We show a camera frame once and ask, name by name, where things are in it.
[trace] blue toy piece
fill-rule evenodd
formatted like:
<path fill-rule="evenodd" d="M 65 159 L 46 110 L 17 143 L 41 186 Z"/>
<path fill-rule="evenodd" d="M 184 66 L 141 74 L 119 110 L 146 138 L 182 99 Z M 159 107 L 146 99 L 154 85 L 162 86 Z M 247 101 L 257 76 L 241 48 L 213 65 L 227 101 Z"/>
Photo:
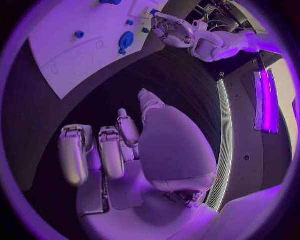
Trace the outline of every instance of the blue toy piece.
<path fill-rule="evenodd" d="M 125 49 L 129 48 L 135 41 L 135 35 L 131 31 L 125 32 L 119 40 L 119 54 L 125 55 Z"/>
<path fill-rule="evenodd" d="M 156 14 L 156 13 L 160 13 L 160 11 L 156 10 L 156 9 L 152 9 L 150 14 L 152 14 L 153 16 Z"/>
<path fill-rule="evenodd" d="M 134 25 L 135 23 L 134 23 L 134 21 L 127 20 L 127 21 L 126 21 L 126 24 L 132 26 L 132 25 Z"/>
<path fill-rule="evenodd" d="M 144 34 L 148 34 L 150 33 L 150 30 L 146 27 L 143 27 L 142 30 L 141 30 Z"/>
<path fill-rule="evenodd" d="M 113 5 L 119 5 L 122 0 L 99 0 L 101 4 L 113 4 Z"/>
<path fill-rule="evenodd" d="M 82 39 L 85 36 L 85 32 L 84 31 L 77 31 L 75 32 L 75 37 L 78 39 Z"/>

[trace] machinery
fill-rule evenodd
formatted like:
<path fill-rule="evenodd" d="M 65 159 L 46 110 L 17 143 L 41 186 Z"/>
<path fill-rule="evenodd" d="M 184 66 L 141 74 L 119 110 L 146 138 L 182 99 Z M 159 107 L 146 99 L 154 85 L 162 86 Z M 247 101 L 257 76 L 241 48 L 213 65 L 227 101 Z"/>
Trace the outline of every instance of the machinery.
<path fill-rule="evenodd" d="M 59 174 L 76 192 L 69 204 L 75 203 L 74 215 L 89 239 L 244 240 L 270 232 L 275 226 L 270 222 L 279 222 L 293 196 L 300 111 L 298 75 L 289 58 L 298 53 L 268 22 L 262 21 L 267 30 L 258 29 L 242 6 L 225 0 L 46 2 L 23 20 L 0 62 L 1 77 L 9 78 L 1 86 L 5 151 L 0 180 L 31 233 L 38 239 L 65 239 L 58 230 L 64 227 L 47 219 L 38 202 L 26 200 L 51 138 L 58 140 Z M 247 1 L 241 4 L 254 9 Z M 195 119 L 146 86 L 128 96 L 139 103 L 138 114 L 114 105 L 104 112 L 94 102 L 93 111 L 103 118 L 115 113 L 114 120 L 97 130 L 81 121 L 61 128 L 104 81 L 165 46 L 186 49 L 201 65 L 221 70 L 213 76 L 221 117 L 218 159 Z M 250 58 L 232 61 L 232 71 L 222 72 L 224 61 L 242 51 Z M 285 96 L 288 111 L 281 97 L 285 87 L 270 67 L 280 55 L 294 80 L 290 97 Z M 22 72 L 23 64 L 29 74 Z M 30 76 L 28 82 L 21 75 Z M 112 98 L 133 88 L 126 87 L 111 88 Z"/>

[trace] blue object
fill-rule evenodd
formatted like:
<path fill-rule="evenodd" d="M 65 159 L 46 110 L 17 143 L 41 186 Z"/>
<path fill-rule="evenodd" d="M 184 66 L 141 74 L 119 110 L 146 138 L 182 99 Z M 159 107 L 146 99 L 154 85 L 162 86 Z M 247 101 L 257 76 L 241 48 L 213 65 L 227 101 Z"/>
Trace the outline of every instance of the blue object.
<path fill-rule="evenodd" d="M 150 14 L 152 14 L 153 16 L 156 14 L 156 13 L 160 13 L 160 11 L 158 11 L 157 9 L 152 9 Z"/>
<path fill-rule="evenodd" d="M 119 5 L 122 0 L 99 0 L 101 4 L 113 4 L 113 5 Z"/>
<path fill-rule="evenodd" d="M 119 40 L 119 54 L 125 55 L 125 49 L 129 48 L 135 41 L 135 35 L 131 31 L 125 32 Z"/>
<path fill-rule="evenodd" d="M 127 21 L 126 21 L 126 24 L 132 26 L 132 25 L 135 24 L 135 23 L 134 23 L 134 21 L 127 20 Z"/>
<path fill-rule="evenodd" d="M 77 31 L 75 32 L 75 37 L 78 39 L 82 39 L 85 36 L 85 32 L 84 31 Z"/>
<path fill-rule="evenodd" d="M 148 34 L 150 33 L 150 30 L 146 27 L 143 27 L 142 30 L 141 30 L 144 34 Z"/>

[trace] dark floor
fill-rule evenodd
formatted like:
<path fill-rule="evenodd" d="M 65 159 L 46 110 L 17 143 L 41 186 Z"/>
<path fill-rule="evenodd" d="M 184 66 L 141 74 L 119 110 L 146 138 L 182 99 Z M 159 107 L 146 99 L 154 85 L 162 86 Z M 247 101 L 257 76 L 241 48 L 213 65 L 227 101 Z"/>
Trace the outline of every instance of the dark floor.
<path fill-rule="evenodd" d="M 217 84 L 185 49 L 165 48 L 117 73 L 80 102 L 61 126 L 91 125 L 97 135 L 100 127 L 115 125 L 118 109 L 125 108 L 141 131 L 141 88 L 188 115 L 203 131 L 218 159 L 221 114 Z M 76 214 L 77 190 L 66 183 L 60 169 L 58 138 L 59 129 L 39 163 L 32 189 L 25 196 L 63 235 L 72 240 L 85 239 Z"/>

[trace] black floor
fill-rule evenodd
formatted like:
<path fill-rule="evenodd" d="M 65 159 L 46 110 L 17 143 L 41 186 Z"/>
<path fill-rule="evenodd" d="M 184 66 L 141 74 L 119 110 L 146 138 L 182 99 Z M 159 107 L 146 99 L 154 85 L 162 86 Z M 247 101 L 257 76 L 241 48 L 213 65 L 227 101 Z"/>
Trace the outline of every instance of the black floor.
<path fill-rule="evenodd" d="M 102 126 L 114 126 L 118 109 L 125 108 L 141 131 L 138 93 L 142 88 L 189 116 L 202 130 L 218 159 L 221 114 L 217 84 L 185 49 L 165 48 L 117 73 L 80 102 L 61 126 L 91 125 L 97 135 Z M 86 239 L 76 215 L 77 190 L 66 183 L 60 169 L 59 131 L 48 144 L 33 187 L 25 196 L 67 238 Z"/>

